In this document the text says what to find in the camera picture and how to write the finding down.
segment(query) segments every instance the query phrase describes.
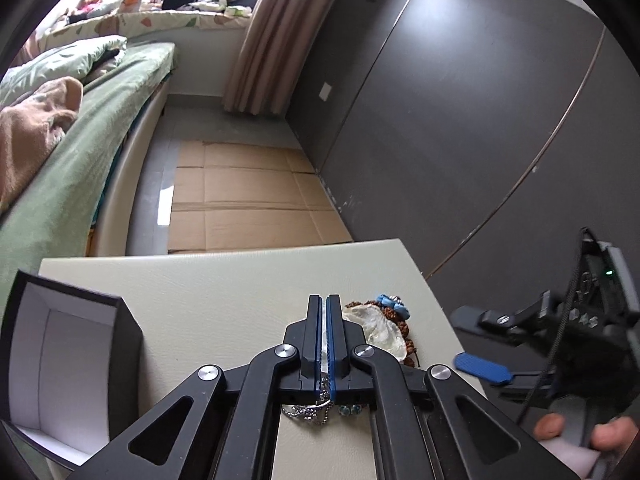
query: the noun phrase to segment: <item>cardboard sheet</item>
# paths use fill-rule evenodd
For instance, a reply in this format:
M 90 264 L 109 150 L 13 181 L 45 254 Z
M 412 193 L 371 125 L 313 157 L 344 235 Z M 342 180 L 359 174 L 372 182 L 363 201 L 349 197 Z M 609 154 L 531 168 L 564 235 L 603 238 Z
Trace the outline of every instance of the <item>cardboard sheet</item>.
M 170 253 L 352 241 L 302 150 L 183 142 Z

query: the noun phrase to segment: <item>gray wardrobe door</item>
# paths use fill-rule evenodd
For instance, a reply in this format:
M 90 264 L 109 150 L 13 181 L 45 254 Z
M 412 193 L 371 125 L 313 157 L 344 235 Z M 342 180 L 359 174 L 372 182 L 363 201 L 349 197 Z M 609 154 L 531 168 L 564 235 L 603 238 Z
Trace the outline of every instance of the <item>gray wardrobe door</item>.
M 565 293 L 578 231 L 620 247 L 640 285 L 640 77 L 607 33 L 593 73 L 536 173 L 429 285 L 445 311 L 505 312 Z M 529 352 L 462 335 L 465 349 L 523 369 Z
M 564 0 L 411 0 L 321 172 L 354 239 L 433 269 L 540 150 L 601 31 Z
M 342 122 L 407 0 L 336 0 L 306 59 L 287 121 L 316 168 L 320 168 Z M 332 86 L 326 101 L 322 86 Z

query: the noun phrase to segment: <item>green bed sheet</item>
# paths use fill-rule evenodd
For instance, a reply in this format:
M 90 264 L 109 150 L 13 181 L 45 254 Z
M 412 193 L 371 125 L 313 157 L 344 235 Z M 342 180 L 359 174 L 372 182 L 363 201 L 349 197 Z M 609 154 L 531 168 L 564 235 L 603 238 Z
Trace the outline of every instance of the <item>green bed sheet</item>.
M 84 256 L 111 161 L 174 57 L 173 43 L 130 46 L 118 67 L 84 88 L 78 120 L 0 218 L 0 316 L 17 269 L 37 272 L 43 258 Z

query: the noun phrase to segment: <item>white table top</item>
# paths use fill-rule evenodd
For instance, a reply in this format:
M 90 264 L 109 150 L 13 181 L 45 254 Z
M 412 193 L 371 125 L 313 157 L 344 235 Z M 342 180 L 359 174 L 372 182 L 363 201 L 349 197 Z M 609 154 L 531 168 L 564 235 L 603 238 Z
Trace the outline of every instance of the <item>white table top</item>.
M 342 304 L 400 296 L 420 364 L 450 365 L 462 346 L 399 240 L 239 253 L 45 259 L 41 275 L 124 298 L 144 333 L 140 410 L 205 364 L 247 364 L 306 316 L 310 294 Z M 465 379 L 482 392 L 479 381 Z M 311 427 L 282 417 L 274 480 L 370 480 L 366 413 Z

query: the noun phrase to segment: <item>open box lid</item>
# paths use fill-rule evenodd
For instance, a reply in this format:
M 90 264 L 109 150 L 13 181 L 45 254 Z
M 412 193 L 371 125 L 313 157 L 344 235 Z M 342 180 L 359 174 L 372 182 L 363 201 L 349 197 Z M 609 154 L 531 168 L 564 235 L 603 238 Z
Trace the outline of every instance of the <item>open box lid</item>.
M 76 468 L 138 418 L 141 342 L 122 298 L 18 271 L 0 332 L 0 417 Z

